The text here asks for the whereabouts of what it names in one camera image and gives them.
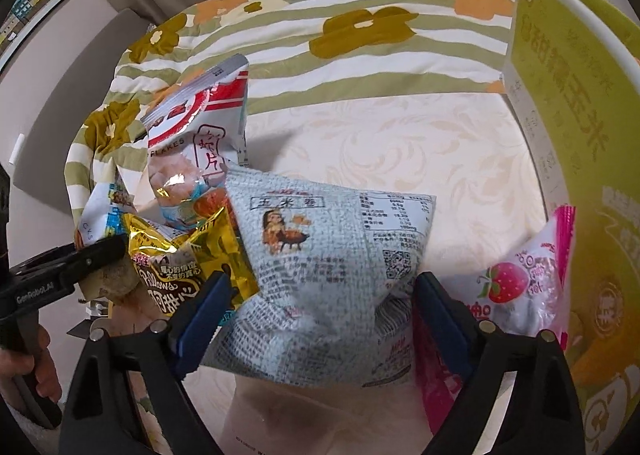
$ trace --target gray headboard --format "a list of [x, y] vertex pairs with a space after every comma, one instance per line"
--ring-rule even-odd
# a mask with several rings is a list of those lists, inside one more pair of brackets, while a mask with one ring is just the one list
[[[15, 163], [17, 188], [71, 213], [64, 176], [69, 146], [86, 117], [101, 105], [122, 53], [146, 33], [148, 25], [131, 10], [120, 12], [71, 64], [25, 139]], [[42, 150], [47, 150], [46, 164]]]

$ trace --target painting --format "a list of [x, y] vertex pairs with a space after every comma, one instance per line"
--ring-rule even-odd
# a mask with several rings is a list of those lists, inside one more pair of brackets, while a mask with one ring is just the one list
[[0, 26], [0, 72], [20, 44], [62, 0], [16, 0]]

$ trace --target strawberry illustration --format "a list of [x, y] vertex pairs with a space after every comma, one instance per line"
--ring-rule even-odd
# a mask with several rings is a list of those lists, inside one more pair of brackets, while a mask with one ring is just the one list
[[486, 283], [479, 297], [489, 297], [494, 303], [507, 303], [519, 297], [529, 286], [529, 275], [520, 266], [504, 261], [486, 270]]

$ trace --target cartoon girl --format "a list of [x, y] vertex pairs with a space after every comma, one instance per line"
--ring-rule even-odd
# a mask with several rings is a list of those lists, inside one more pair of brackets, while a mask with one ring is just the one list
[[278, 233], [284, 231], [285, 222], [280, 210], [266, 211], [262, 216], [262, 243], [269, 246], [271, 255], [275, 255], [282, 245]]

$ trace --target qr code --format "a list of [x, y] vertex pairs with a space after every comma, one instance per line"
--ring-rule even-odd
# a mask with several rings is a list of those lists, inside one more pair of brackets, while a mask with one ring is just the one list
[[382, 251], [385, 258], [386, 278], [397, 280], [411, 273], [411, 254], [406, 251]]

